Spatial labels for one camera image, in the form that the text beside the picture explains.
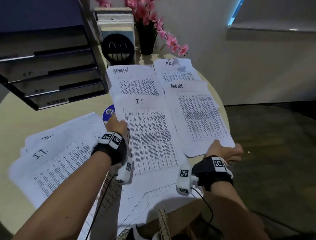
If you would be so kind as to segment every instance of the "paper sheet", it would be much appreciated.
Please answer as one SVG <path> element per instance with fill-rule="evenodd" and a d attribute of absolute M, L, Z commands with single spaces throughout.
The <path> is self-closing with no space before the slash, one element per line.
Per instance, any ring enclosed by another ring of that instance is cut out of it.
<path fill-rule="evenodd" d="M 148 192 L 177 181 L 179 166 L 187 163 L 165 97 L 120 95 L 115 98 L 117 118 L 129 131 L 129 147 L 134 161 L 133 181 L 125 191 L 129 196 Z"/>
<path fill-rule="evenodd" d="M 215 139 L 222 146 L 235 146 L 218 104 L 207 90 L 207 82 L 175 81 L 164 91 L 185 155 L 205 154 Z"/>
<path fill-rule="evenodd" d="M 112 98 L 119 94 L 164 95 L 153 65 L 109 66 L 106 72 Z"/>
<path fill-rule="evenodd" d="M 188 58 L 158 59 L 154 68 L 161 86 L 175 80 L 201 80 Z"/>
<path fill-rule="evenodd" d="M 119 222 L 118 232 L 123 231 L 130 225 L 148 223 L 156 219 L 159 208 L 163 208 L 169 213 L 197 198 L 200 198 L 200 196 L 195 191 L 192 191 L 192 194 L 188 197 L 179 195 L 176 191 L 176 183 L 149 191 L 142 195 L 135 207 L 128 212 L 124 221 Z"/>
<path fill-rule="evenodd" d="M 34 148 L 35 146 L 37 146 L 41 142 L 44 142 L 44 141 L 50 139 L 55 134 L 61 133 L 67 127 L 71 126 L 75 122 L 80 121 L 86 117 L 91 117 L 91 116 L 98 117 L 98 115 L 95 114 L 95 112 L 92 112 L 92 113 L 77 117 L 75 119 L 72 119 L 72 120 L 65 122 L 59 126 L 54 127 L 54 128 L 51 128 L 51 129 L 33 134 L 31 136 L 28 136 L 25 139 L 25 147 L 20 150 L 21 156 L 25 155 L 28 152 L 28 150 L 31 150 L 32 148 Z"/>
<path fill-rule="evenodd" d="M 97 121 L 94 119 L 91 124 L 86 122 L 80 128 L 72 126 L 54 135 L 15 161 L 9 168 L 10 179 L 23 191 L 34 207 L 38 208 L 69 175 L 90 157 L 91 147 L 96 141 L 96 136 L 93 134 L 95 132 L 99 132 L 100 135 L 106 132 L 101 117 Z M 103 195 L 110 178 L 111 174 L 108 174 L 88 214 L 79 239 L 85 239 L 99 197 Z M 112 209 L 112 206 L 119 202 L 120 196 L 121 186 L 112 182 L 102 202 L 100 212 Z"/>

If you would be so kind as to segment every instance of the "hand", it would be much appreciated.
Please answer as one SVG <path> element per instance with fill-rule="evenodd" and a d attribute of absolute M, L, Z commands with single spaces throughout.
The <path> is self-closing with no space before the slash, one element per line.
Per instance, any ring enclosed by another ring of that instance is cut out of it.
<path fill-rule="evenodd" d="M 205 157 L 212 155 L 223 158 L 227 163 L 229 161 L 241 161 L 241 156 L 244 153 L 240 144 L 236 143 L 234 148 L 223 147 L 218 140 L 214 140 L 209 149 L 207 150 Z"/>
<path fill-rule="evenodd" d="M 127 136 L 127 124 L 124 120 L 118 121 L 116 115 L 113 114 L 107 124 L 105 124 L 106 130 L 109 132 L 118 132 L 123 137 Z"/>

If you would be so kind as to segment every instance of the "wall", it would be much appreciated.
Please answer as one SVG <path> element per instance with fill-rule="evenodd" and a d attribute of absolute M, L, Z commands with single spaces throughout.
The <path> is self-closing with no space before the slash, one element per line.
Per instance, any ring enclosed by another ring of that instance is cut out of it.
<path fill-rule="evenodd" d="M 112 2 L 116 7 L 124 1 Z M 298 41 L 282 32 L 226 40 L 237 0 L 155 2 L 165 29 L 175 34 L 179 44 L 189 45 L 186 57 L 213 85 L 224 105 L 316 99 L 315 40 Z"/>

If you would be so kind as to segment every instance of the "round blue label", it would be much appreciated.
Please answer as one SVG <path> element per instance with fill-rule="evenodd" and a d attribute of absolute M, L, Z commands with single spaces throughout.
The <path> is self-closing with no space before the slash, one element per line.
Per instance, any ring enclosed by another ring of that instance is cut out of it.
<path fill-rule="evenodd" d="M 103 113 L 103 121 L 107 122 L 109 121 L 110 117 L 112 114 L 115 113 L 115 108 L 114 105 L 112 104 L 111 106 L 108 106 L 106 110 Z"/>

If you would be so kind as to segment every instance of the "round table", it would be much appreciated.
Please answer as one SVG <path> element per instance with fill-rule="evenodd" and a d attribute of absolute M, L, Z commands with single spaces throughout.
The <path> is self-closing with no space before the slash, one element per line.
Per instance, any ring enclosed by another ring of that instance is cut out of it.
<path fill-rule="evenodd" d="M 156 59 L 162 57 L 173 58 L 174 56 L 171 54 L 164 56 L 157 54 L 142 56 L 137 54 L 136 57 L 139 64 L 153 64 L 153 61 Z M 211 84 L 208 84 L 208 89 L 215 101 L 219 104 L 219 113 L 229 129 L 227 115 L 221 99 Z M 0 222 L 10 232 L 15 234 L 35 211 L 23 192 L 9 180 L 8 175 L 9 166 L 20 157 L 20 149 L 24 147 L 25 138 L 90 112 L 96 112 L 102 116 L 106 107 L 111 104 L 111 96 L 110 94 L 106 94 L 57 107 L 34 111 L 11 92 L 5 97 L 0 104 Z M 202 156 L 198 156 L 191 158 L 189 161 L 191 164 L 195 164 L 201 159 Z M 188 205 L 168 214 L 169 223 L 178 222 L 174 227 L 169 226 L 172 235 L 187 226 L 197 217 L 202 208 L 205 207 L 199 200 L 193 201 Z M 189 209 L 186 210 L 186 214 L 184 214 L 183 211 L 184 207 Z M 144 235 L 151 235 L 152 231 L 149 229 L 157 229 L 158 225 L 155 221 L 149 224 L 152 226 L 142 229 Z"/>

